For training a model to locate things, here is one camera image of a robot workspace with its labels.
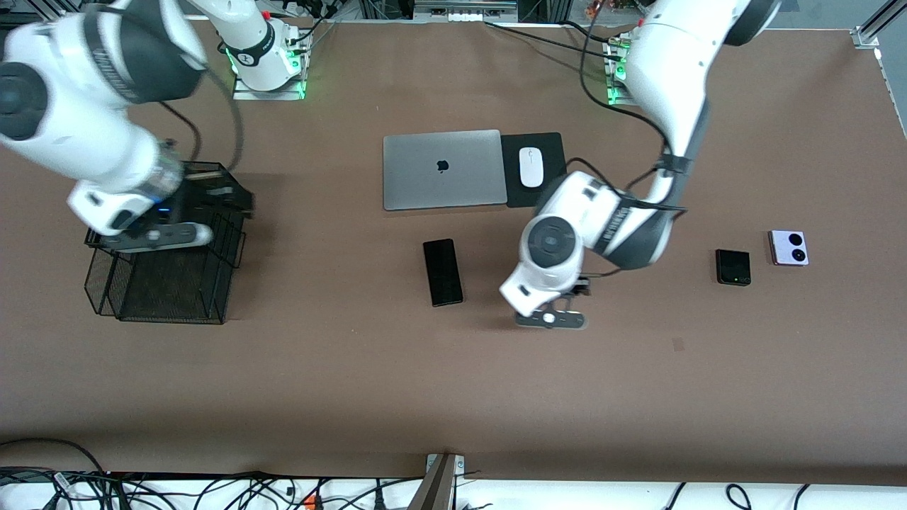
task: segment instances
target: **robotic arm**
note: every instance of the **robotic arm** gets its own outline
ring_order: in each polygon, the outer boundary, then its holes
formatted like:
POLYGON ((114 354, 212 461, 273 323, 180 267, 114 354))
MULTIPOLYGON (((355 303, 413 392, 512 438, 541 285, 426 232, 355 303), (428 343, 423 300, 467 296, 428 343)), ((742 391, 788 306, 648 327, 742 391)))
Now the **robotic arm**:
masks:
MULTIPOLYGON (((257 90, 298 73, 288 58, 296 27, 266 21, 254 0, 193 0, 219 29, 234 67, 257 90)), ((68 203, 103 236, 130 228, 183 182, 180 157, 130 123, 133 104, 189 97, 206 57, 177 0, 119 0, 6 38, 0 64, 0 142, 77 180, 68 203)), ((206 225, 154 248, 200 246, 206 225)))
POLYGON ((621 270, 664 252, 708 124, 706 77, 721 44, 741 45, 780 0, 658 0, 635 33, 624 84, 665 136, 649 195, 640 200, 583 172, 554 182, 523 230, 520 263, 501 293, 524 317, 574 286, 589 249, 621 270))

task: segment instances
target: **brown tabletop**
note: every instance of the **brown tabletop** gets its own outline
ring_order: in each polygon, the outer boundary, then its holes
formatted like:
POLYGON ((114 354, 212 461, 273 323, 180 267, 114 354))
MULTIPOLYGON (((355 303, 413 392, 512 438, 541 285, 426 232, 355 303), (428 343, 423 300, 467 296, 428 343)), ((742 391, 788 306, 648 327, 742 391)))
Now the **brown tabletop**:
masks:
MULTIPOLYGON (((519 329, 498 293, 531 210, 382 210, 388 134, 554 131, 613 181, 648 168, 657 135, 589 101, 577 64, 479 24, 335 28, 304 101, 240 106, 258 215, 224 326, 96 317, 73 183, 4 150, 0 436, 111 470, 403 476, 449 449, 483 476, 907 483, 907 143, 846 32, 723 50, 690 213, 657 264, 576 301, 582 332, 519 329), (810 266, 773 266, 771 229, 803 230, 810 266), (433 309, 421 245, 442 238, 465 302, 433 309), (753 284, 718 285, 716 248, 749 251, 753 284)), ((216 88, 174 105, 226 162, 216 88)), ((160 107, 130 116, 188 153, 160 107)))

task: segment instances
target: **mouse pad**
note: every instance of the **mouse pad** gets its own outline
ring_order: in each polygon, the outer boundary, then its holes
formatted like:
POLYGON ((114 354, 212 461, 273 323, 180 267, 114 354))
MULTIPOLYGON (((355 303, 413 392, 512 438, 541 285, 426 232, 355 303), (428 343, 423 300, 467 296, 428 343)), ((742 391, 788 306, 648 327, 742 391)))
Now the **mouse pad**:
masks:
POLYGON ((507 183, 507 207, 535 207, 548 183, 567 173, 564 147, 559 132, 505 134, 501 137, 504 157, 504 180, 507 183), (541 151, 545 177, 541 186, 527 188, 520 182, 520 149, 534 147, 541 151))

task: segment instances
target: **silver laptop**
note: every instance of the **silver laptop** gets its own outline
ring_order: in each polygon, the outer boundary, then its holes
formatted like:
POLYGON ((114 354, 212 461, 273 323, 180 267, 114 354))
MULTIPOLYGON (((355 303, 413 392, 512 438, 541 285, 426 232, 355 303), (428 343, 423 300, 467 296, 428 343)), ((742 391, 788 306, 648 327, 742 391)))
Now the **silver laptop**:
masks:
POLYGON ((385 137, 387 211, 506 202, 501 132, 385 137))

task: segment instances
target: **black flip phone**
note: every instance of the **black flip phone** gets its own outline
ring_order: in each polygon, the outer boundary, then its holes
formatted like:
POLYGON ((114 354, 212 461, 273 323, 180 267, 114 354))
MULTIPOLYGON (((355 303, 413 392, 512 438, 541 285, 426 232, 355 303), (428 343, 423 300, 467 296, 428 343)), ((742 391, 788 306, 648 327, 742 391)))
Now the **black flip phone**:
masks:
POLYGON ((428 289, 432 292, 432 306, 442 307, 463 302, 460 271, 456 267, 454 240, 429 240, 422 243, 425 268, 428 269, 428 289))
POLYGON ((752 282, 749 274, 749 253, 745 251, 715 250, 718 266, 718 283, 745 287, 752 282))

